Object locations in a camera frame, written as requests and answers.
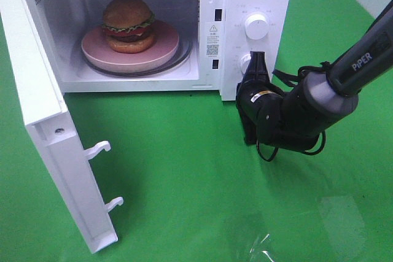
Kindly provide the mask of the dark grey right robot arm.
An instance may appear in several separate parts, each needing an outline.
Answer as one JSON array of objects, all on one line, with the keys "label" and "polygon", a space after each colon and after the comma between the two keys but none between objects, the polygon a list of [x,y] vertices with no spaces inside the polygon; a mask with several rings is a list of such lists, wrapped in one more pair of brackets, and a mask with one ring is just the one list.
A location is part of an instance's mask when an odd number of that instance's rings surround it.
[{"label": "dark grey right robot arm", "polygon": [[303,66],[297,75],[273,74],[291,87],[270,82],[264,52],[251,52],[236,89],[236,108],[247,145],[269,145],[305,155],[322,151],[325,130],[351,114],[359,92],[392,67],[392,4],[389,3],[362,38],[333,63]]}]

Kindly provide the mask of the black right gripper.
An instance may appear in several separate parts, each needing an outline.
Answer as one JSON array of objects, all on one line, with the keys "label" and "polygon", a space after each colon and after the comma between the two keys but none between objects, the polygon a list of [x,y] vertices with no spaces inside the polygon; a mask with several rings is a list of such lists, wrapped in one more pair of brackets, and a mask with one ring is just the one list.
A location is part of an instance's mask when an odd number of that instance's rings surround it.
[{"label": "black right gripper", "polygon": [[282,96],[270,83],[265,52],[250,51],[250,62],[236,89],[236,108],[247,145],[270,144],[278,130]]}]

